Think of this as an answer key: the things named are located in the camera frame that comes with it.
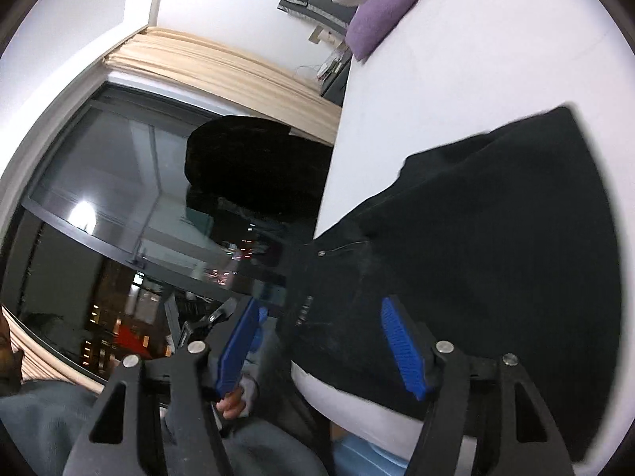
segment metal screw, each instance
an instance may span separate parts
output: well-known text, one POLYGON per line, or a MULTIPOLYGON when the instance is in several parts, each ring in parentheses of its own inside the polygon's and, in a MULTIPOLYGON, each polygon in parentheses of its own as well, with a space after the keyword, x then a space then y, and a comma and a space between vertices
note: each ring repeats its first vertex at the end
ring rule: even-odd
POLYGON ((441 340, 437 342, 437 351, 443 354, 450 354, 454 350, 454 345, 452 342, 448 342, 447 340, 441 340))
POLYGON ((503 356, 503 363, 509 365, 509 367, 515 367, 516 365, 518 365, 518 356, 512 354, 511 352, 508 352, 503 356))
POLYGON ((187 350, 192 354, 198 354, 199 352, 203 352, 205 349, 205 342, 201 342, 200 340, 196 340, 187 346, 187 350))
POLYGON ((131 354, 130 356, 126 356, 123 358, 123 366, 127 369, 131 367, 135 367, 139 363, 139 356, 136 354, 131 354))

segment beige curtain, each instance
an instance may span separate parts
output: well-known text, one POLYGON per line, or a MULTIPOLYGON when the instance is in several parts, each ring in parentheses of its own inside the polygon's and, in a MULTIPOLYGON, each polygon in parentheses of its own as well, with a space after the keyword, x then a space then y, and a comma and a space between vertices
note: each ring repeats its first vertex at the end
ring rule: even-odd
POLYGON ((341 108, 316 85, 249 53, 204 38, 150 27, 111 52, 109 68, 177 82, 287 123, 328 144, 341 108))
POLYGON ((104 388, 101 384, 81 374, 70 365, 51 354, 44 347, 33 340, 9 313, 4 313, 11 329, 11 344, 13 350, 23 349, 22 377, 25 380, 61 380, 81 386, 95 393, 104 388))

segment blue gripper pad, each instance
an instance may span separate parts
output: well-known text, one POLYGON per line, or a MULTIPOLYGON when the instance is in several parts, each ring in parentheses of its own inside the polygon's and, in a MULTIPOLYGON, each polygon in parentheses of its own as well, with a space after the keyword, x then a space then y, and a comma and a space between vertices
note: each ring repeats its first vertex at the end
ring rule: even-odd
POLYGON ((423 399, 427 392, 425 360, 411 338, 412 325, 407 323, 410 318, 402 316, 393 301, 386 297, 382 300, 381 319, 383 332, 406 389, 412 392, 417 400, 423 399))
POLYGON ((252 299, 218 360, 216 391, 221 398, 236 388, 240 381, 242 365, 258 326, 258 301, 252 299))

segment window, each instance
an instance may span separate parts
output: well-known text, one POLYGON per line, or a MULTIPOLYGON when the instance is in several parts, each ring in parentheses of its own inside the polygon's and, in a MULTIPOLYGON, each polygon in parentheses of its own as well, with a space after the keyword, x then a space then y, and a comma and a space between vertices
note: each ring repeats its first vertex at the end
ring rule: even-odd
MULTIPOLYGON (((254 296, 274 311, 284 303, 287 276, 312 238, 317 211, 289 219, 235 202, 257 202, 261 194, 249 195, 262 181, 258 152, 248 144, 233 144, 232 154, 214 145, 224 156, 214 159, 242 163, 241 181, 255 181, 225 184, 231 170, 216 173, 215 184, 231 186, 234 200, 192 188, 188 138, 219 118, 106 85, 68 123, 27 190, 13 246, 5 248, 1 298, 50 348, 94 375, 107 378, 131 352, 170 355, 168 301, 179 327, 230 296, 254 296), (242 150, 246 157, 236 157, 242 150)), ((314 182, 321 197, 330 150, 326 157, 327 147, 298 140, 320 152, 314 182)))

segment black jacket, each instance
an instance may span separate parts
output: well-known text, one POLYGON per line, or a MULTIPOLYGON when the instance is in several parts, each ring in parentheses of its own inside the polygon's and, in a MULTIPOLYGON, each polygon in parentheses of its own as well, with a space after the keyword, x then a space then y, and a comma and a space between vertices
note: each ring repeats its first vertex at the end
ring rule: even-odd
POLYGON ((304 370, 421 417, 380 325, 397 294, 466 354, 515 353, 582 458, 614 378, 622 294, 608 198, 569 109, 408 157, 303 261, 279 333, 304 370))

